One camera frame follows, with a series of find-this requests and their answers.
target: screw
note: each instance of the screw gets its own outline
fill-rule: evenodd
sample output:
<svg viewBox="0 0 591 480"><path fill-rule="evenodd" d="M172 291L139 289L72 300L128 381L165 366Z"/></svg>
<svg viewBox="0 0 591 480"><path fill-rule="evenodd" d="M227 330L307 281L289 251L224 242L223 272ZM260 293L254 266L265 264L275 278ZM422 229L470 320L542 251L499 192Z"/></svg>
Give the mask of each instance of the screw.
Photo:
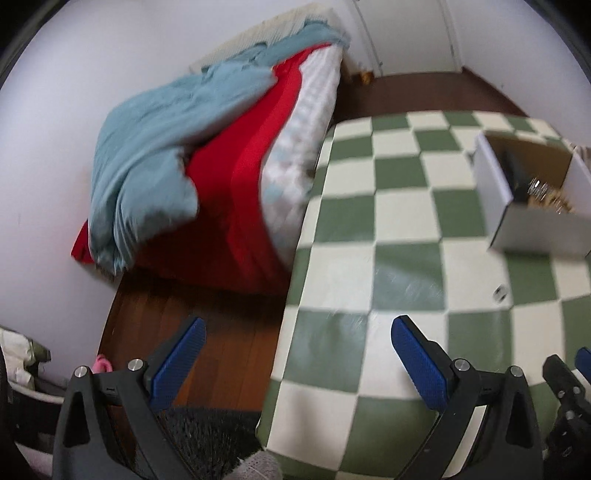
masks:
<svg viewBox="0 0 591 480"><path fill-rule="evenodd" d="M492 298L495 302L500 303L507 297L507 287L499 285L497 289L492 293Z"/></svg>
<svg viewBox="0 0 591 480"><path fill-rule="evenodd" d="M82 365L74 370L74 375L78 378L84 377L88 373L88 369Z"/></svg>
<svg viewBox="0 0 591 480"><path fill-rule="evenodd" d="M130 360L129 363L127 364L127 368L129 370L131 370L132 372L135 372L139 369L141 369L144 366L144 361L141 358L134 358L133 360Z"/></svg>
<svg viewBox="0 0 591 480"><path fill-rule="evenodd" d="M458 358L453 364L460 372L470 370L470 362L468 362L468 360L464 360L463 358Z"/></svg>
<svg viewBox="0 0 591 480"><path fill-rule="evenodd" d="M517 365L513 365L510 369L510 372L514 377L523 377L523 370Z"/></svg>

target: white wall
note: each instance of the white wall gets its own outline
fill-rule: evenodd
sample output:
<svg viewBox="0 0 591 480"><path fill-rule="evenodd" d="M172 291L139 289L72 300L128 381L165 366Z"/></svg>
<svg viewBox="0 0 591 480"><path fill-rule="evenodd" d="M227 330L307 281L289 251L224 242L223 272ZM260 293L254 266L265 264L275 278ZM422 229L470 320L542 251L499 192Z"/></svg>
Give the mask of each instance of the white wall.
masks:
<svg viewBox="0 0 591 480"><path fill-rule="evenodd" d="M349 10L330 0L371 69ZM70 258L88 215L107 113L238 32L305 0L72 0L35 36L0 90L0 325L51 349L45 376L92 364L115 287Z"/></svg>
<svg viewBox="0 0 591 480"><path fill-rule="evenodd" d="M591 85L568 47L524 0L447 0L463 65L529 116L591 145Z"/></svg>

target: door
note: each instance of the door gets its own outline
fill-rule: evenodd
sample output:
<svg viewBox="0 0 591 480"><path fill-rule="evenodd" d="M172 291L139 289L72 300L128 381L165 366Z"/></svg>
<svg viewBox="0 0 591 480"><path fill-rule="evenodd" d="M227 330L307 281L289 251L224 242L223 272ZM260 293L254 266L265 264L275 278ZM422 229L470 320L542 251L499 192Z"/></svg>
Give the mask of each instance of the door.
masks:
<svg viewBox="0 0 591 480"><path fill-rule="evenodd" d="M356 3L384 75L456 71L440 0L358 0Z"/></svg>

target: light blue blanket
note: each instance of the light blue blanket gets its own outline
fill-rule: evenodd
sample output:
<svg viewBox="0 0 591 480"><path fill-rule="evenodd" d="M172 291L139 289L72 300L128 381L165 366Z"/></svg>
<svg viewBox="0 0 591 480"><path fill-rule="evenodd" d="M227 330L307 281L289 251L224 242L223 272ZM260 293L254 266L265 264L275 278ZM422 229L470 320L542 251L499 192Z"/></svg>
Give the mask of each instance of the light blue blanket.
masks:
<svg viewBox="0 0 591 480"><path fill-rule="evenodd" d="M275 84L270 66L325 42L348 45L326 24L306 25L254 55L243 52L117 106L95 151L88 222L95 263L118 275L133 266L144 242L195 218L197 192L184 175L188 149L219 133Z"/></svg>

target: pink object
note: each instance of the pink object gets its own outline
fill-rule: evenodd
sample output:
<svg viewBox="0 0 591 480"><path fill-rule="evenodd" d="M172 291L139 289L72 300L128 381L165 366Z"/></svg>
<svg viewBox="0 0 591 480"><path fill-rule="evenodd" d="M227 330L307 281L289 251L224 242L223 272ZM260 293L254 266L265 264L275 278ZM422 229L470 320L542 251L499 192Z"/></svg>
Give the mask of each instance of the pink object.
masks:
<svg viewBox="0 0 591 480"><path fill-rule="evenodd" d="M95 364L90 368L94 374L104 374L113 371L113 365L103 354L96 357Z"/></svg>

